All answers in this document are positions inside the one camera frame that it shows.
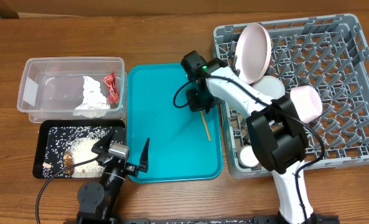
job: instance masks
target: blue tray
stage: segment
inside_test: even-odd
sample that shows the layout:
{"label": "blue tray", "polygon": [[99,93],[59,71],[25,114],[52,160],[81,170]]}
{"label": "blue tray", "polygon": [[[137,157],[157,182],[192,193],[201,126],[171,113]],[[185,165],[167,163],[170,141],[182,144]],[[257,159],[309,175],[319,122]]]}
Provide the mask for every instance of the blue tray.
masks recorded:
{"label": "blue tray", "polygon": [[[217,177],[223,168],[218,107],[205,114],[212,141],[208,141],[200,112],[175,108],[173,96],[187,82],[179,63],[139,65],[129,73],[127,143],[129,162],[137,164],[147,138],[148,173],[135,182],[200,180]],[[185,90],[177,104],[186,102]]]}

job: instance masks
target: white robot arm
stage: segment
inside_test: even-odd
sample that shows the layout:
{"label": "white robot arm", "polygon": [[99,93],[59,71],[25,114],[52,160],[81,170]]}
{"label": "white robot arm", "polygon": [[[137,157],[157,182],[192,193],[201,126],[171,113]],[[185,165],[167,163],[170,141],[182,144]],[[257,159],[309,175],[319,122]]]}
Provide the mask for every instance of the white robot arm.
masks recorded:
{"label": "white robot arm", "polygon": [[[219,103],[218,99],[221,99],[234,107],[244,117],[248,117],[246,121],[253,151],[260,164],[272,172],[280,199],[279,211],[282,220],[290,224],[304,223],[304,210],[307,219],[313,216],[313,208],[307,199],[303,171],[300,171],[297,180],[304,210],[296,190],[295,173],[304,164],[304,149],[308,145],[303,127],[289,128],[289,132],[297,129],[291,134],[283,134],[288,131],[287,129],[273,134],[265,120],[266,118],[274,118],[276,115],[274,110],[271,110],[272,107],[283,108],[290,105],[286,109],[292,112],[294,117],[308,123],[321,114],[322,105],[317,92],[310,87],[307,91],[311,91],[311,94],[304,94],[307,91],[295,90],[294,92],[297,94],[291,94],[292,100],[284,97],[276,100],[241,81],[231,68],[221,60],[215,58],[206,63],[197,52],[186,55],[182,66],[187,72],[189,80],[196,82],[193,89],[186,91],[192,111],[206,110],[208,112],[211,107]],[[266,108],[266,105],[262,105],[250,97],[249,93],[271,106]],[[314,107],[314,110],[308,110],[309,107]],[[294,125],[287,120],[282,122],[288,126]]]}

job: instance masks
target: red candy packet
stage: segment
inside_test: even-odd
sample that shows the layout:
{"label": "red candy packet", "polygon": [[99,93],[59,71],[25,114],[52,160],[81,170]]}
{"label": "red candy packet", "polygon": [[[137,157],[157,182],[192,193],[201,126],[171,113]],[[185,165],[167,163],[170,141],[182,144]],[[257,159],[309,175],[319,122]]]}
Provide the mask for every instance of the red candy packet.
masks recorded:
{"label": "red candy packet", "polygon": [[103,81],[107,85],[108,91],[110,91],[110,95],[107,97],[107,103],[113,104],[113,103],[118,102],[119,93],[118,91],[116,91],[114,72],[104,77]]}

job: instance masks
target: transparent plastic container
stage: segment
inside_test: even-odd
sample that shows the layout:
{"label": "transparent plastic container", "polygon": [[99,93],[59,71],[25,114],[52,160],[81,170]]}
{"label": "transparent plastic container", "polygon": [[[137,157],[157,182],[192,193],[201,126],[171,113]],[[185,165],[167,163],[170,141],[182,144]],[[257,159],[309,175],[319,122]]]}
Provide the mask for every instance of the transparent plastic container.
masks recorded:
{"label": "transparent plastic container", "polygon": [[[109,91],[103,78],[114,72],[119,102],[103,110],[75,110],[83,102],[84,76],[100,82],[101,93]],[[33,123],[47,119],[124,119],[126,115],[127,78],[119,57],[31,58],[22,74],[17,109],[29,114]]]}

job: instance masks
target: gray plastic crate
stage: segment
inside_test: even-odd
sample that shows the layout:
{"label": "gray plastic crate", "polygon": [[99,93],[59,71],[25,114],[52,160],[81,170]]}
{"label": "gray plastic crate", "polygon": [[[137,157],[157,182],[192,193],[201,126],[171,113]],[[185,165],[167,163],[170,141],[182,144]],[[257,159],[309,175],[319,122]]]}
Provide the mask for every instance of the gray plastic crate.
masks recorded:
{"label": "gray plastic crate", "polygon": [[[369,164],[369,48],[352,14],[259,22],[271,38],[268,75],[290,89],[312,85],[323,102],[322,116],[310,123],[327,148],[323,161],[308,169]],[[229,61],[241,31],[248,24],[219,26],[213,31],[215,56]],[[242,167],[236,151],[247,138],[246,123],[227,103],[222,106],[228,170],[238,179],[270,175]],[[320,151],[308,134],[306,160]]]}

